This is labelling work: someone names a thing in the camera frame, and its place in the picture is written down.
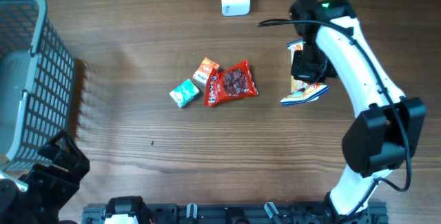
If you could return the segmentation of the yellow snack bag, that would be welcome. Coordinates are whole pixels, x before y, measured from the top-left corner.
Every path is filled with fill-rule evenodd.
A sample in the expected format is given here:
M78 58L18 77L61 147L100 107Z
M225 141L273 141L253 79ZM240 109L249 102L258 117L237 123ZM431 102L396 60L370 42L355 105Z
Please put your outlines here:
M294 64L294 55L303 50L303 40L299 39L287 44L291 52L291 64ZM318 100L329 87L323 83L310 84L291 76L291 94L280 100L281 105L297 105Z

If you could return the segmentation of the red candy bag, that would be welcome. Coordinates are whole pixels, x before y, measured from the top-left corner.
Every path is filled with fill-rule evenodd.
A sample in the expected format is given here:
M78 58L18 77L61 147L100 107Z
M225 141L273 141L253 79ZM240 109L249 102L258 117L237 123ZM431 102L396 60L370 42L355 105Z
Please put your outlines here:
M204 105L214 107L226 101L257 95L248 60L244 60L222 72L211 71L206 83Z

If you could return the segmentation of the grey plastic basket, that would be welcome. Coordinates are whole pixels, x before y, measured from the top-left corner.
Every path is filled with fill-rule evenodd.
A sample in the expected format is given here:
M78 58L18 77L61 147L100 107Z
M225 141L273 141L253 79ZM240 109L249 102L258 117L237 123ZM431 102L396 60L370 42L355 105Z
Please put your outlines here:
M1 0L1 170L50 164L38 151L68 128L75 79L46 0Z

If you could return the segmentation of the orange small box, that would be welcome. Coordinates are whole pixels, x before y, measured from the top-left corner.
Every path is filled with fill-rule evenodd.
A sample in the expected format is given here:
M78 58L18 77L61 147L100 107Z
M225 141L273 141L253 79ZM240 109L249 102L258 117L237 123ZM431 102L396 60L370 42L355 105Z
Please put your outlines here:
M211 59L205 57L203 59L203 61L201 62L200 66L198 67L198 69L193 74L192 78L197 83L199 83L201 85L206 85L207 80L211 74L211 71L213 69L218 70L219 68L220 68L219 64L217 64L216 62L212 61Z

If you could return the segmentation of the teal small box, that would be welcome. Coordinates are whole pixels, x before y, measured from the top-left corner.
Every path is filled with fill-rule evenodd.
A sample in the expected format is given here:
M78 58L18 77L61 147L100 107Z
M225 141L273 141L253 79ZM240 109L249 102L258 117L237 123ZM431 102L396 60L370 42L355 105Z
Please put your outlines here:
M178 87L170 92L171 98L174 100L179 108L185 107L199 94L200 90L190 79L185 80Z

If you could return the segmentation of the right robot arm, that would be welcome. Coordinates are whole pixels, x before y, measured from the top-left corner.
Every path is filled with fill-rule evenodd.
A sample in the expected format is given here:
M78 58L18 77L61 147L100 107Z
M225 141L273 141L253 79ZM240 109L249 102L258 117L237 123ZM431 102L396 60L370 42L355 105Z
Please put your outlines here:
M303 39L291 75L308 83L339 78L353 106L356 119L342 138L347 165L325 208L329 220L344 223L360 216L380 183L409 189L426 107L387 76L348 0L296 0L289 15Z

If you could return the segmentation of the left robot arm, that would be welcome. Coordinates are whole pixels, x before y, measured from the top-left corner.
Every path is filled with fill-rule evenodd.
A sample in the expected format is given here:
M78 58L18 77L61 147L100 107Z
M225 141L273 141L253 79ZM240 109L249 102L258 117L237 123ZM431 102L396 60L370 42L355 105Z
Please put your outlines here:
M12 179L1 180L1 222L62 223L61 208L79 190L80 182L90 171L89 159L66 131L60 131L44 144L38 154L51 166L34 164L19 180L22 191ZM106 205L87 207L82 222L155 224L156 218L140 196L111 199Z

